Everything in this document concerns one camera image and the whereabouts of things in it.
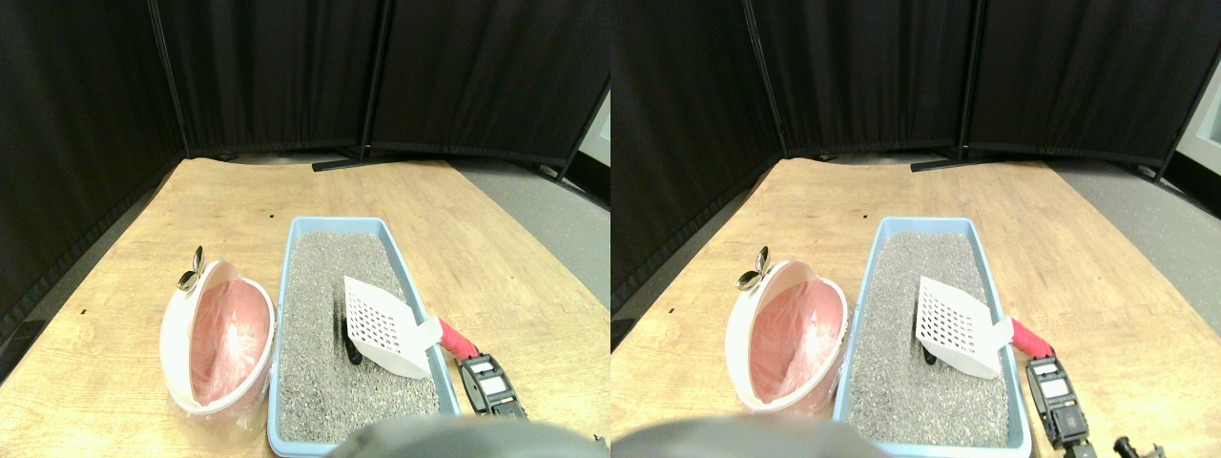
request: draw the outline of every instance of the red handle grip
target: red handle grip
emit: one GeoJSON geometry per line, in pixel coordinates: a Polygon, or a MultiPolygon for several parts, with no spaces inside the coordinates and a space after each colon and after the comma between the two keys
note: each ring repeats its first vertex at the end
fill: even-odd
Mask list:
{"type": "Polygon", "coordinates": [[[446,320],[437,318],[437,321],[441,321],[441,348],[444,348],[446,352],[449,352],[449,354],[453,354],[458,359],[479,355],[479,348],[475,348],[475,344],[470,343],[470,340],[463,337],[453,327],[449,327],[446,320]]]}
{"type": "Polygon", "coordinates": [[[1048,341],[1044,341],[1042,337],[1035,336],[1034,332],[1031,332],[1031,330],[1026,329],[1026,326],[1022,326],[1022,324],[1017,322],[1017,320],[1012,321],[1013,321],[1013,347],[1017,347],[1018,351],[1026,353],[1031,358],[1046,358],[1053,354],[1051,346],[1048,344],[1048,341]]]}

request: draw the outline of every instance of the metal clip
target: metal clip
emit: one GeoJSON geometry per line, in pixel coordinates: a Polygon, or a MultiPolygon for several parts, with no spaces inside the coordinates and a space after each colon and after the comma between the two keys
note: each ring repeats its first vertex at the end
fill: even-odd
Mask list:
{"type": "Polygon", "coordinates": [[[763,277],[768,274],[769,269],[772,269],[772,261],[768,258],[767,247],[763,247],[763,249],[759,250],[758,256],[755,258],[755,270],[747,271],[742,274],[742,276],[737,277],[737,289],[755,289],[755,287],[763,281],[763,277]]]}
{"type": "Polygon", "coordinates": [[[178,278],[178,289],[190,291],[199,282],[199,276],[201,276],[204,269],[204,247],[195,248],[195,258],[190,261],[190,270],[182,274],[178,278]]]}

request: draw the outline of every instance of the wooden surface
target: wooden surface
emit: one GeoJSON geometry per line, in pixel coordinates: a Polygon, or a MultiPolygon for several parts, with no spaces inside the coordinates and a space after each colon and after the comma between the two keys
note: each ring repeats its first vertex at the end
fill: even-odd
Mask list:
{"type": "MultiPolygon", "coordinates": [[[[1221,456],[1221,338],[1042,162],[911,173],[781,161],[615,349],[612,440],[665,420],[742,412],[724,360],[734,280],[768,245],[774,260],[811,263],[855,307],[884,216],[974,221],[1002,309],[1063,358],[1103,456],[1121,435],[1142,451],[1158,442],[1172,456],[1221,456]]],[[[1033,415],[1024,357],[1018,365],[1034,456],[1060,457],[1033,415]]]]}
{"type": "Polygon", "coordinates": [[[188,441],[171,416],[158,342],[197,245],[276,297],[294,216],[385,220],[427,311],[496,355],[531,420],[606,434],[609,313],[444,162],[314,173],[188,160],[0,386],[0,456],[270,456],[261,435],[232,451],[188,441]]]}

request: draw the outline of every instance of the metal pole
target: metal pole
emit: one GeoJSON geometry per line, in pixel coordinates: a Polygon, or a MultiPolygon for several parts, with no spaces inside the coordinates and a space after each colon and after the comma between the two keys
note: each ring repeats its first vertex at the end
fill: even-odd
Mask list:
{"type": "Polygon", "coordinates": [[[165,29],[161,27],[161,11],[156,6],[156,0],[148,0],[149,17],[153,18],[153,35],[156,39],[156,50],[161,56],[161,67],[165,68],[165,78],[170,84],[170,99],[173,100],[173,112],[178,116],[178,134],[182,136],[183,154],[190,159],[190,143],[187,142],[187,121],[182,116],[182,104],[178,101],[178,87],[173,83],[173,70],[170,67],[170,49],[165,44],[165,29]]]}
{"type": "Polygon", "coordinates": [[[1212,55],[1212,65],[1209,66],[1208,73],[1204,75],[1204,82],[1200,83],[1200,88],[1195,90],[1195,96],[1192,99],[1192,107],[1187,110],[1187,117],[1183,118],[1183,123],[1178,127],[1178,134],[1175,136],[1175,142],[1170,144],[1170,153],[1166,153],[1166,161],[1158,167],[1158,173],[1153,176],[1153,182],[1161,182],[1161,177],[1166,175],[1166,169],[1170,167],[1170,160],[1175,158],[1175,153],[1178,149],[1178,142],[1183,140],[1183,134],[1187,133],[1187,125],[1192,123],[1192,116],[1195,116],[1195,109],[1200,105],[1200,99],[1204,98],[1204,90],[1209,87],[1209,81],[1212,79],[1212,73],[1217,71],[1217,62],[1221,61],[1221,46],[1212,55]]]}
{"type": "Polygon", "coordinates": [[[369,154],[369,137],[372,136],[374,129],[374,109],[377,105],[377,90],[381,88],[382,64],[386,60],[386,37],[389,35],[389,20],[393,12],[394,1],[383,0],[382,22],[377,29],[377,49],[374,51],[374,68],[372,75],[369,77],[369,100],[365,100],[365,127],[364,132],[360,134],[360,154],[357,155],[358,161],[364,161],[365,156],[369,154]]]}
{"type": "Polygon", "coordinates": [[[971,50],[967,54],[967,81],[962,92],[962,120],[958,121],[958,161],[967,160],[967,129],[971,127],[971,107],[974,104],[977,67],[979,66],[979,49],[984,35],[984,11],[987,0],[977,0],[974,13],[972,15],[971,50]]]}
{"type": "Polygon", "coordinates": [[[573,166],[573,159],[576,158],[576,151],[581,149],[581,143],[585,140],[585,136],[587,136],[590,128],[593,127],[593,118],[598,117],[598,110],[602,109],[602,101],[607,99],[607,93],[609,92],[610,76],[607,75],[607,79],[602,82],[602,93],[593,103],[593,109],[590,110],[590,116],[585,118],[585,129],[581,131],[581,134],[576,136],[576,143],[573,144],[573,150],[568,151],[568,160],[564,161],[564,167],[559,170],[558,175],[556,175],[556,182],[564,181],[564,176],[568,175],[568,167],[573,166]]]}
{"type": "Polygon", "coordinates": [[[772,121],[775,122],[775,134],[780,138],[780,154],[789,159],[789,147],[784,144],[784,125],[780,123],[780,109],[775,104],[775,93],[772,92],[772,78],[767,73],[767,62],[763,59],[763,43],[759,40],[758,24],[755,23],[755,6],[751,0],[742,0],[742,11],[746,16],[746,29],[751,35],[751,50],[755,51],[755,64],[758,65],[759,76],[763,77],[763,90],[767,92],[767,101],[772,107],[772,121]]]}

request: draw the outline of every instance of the black curtain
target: black curtain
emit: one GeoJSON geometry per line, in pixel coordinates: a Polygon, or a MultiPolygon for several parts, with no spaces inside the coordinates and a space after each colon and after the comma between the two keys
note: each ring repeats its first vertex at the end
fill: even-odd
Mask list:
{"type": "Polygon", "coordinates": [[[1161,165],[1219,45],[1212,0],[989,0],[968,143],[1161,165]]]}
{"type": "Polygon", "coordinates": [[[159,1],[193,155],[360,144],[377,1],[159,1]]]}
{"type": "Polygon", "coordinates": [[[397,1],[372,147],[567,164],[610,78],[609,4],[397,1]]]}
{"type": "Polygon", "coordinates": [[[971,2],[757,1],[790,154],[958,142],[971,2]]]}
{"type": "Polygon", "coordinates": [[[618,311],[780,143],[740,1],[618,1],[614,21],[618,311]]]}
{"type": "Polygon", "coordinates": [[[0,10],[2,340],[183,144],[144,0],[0,10]]]}

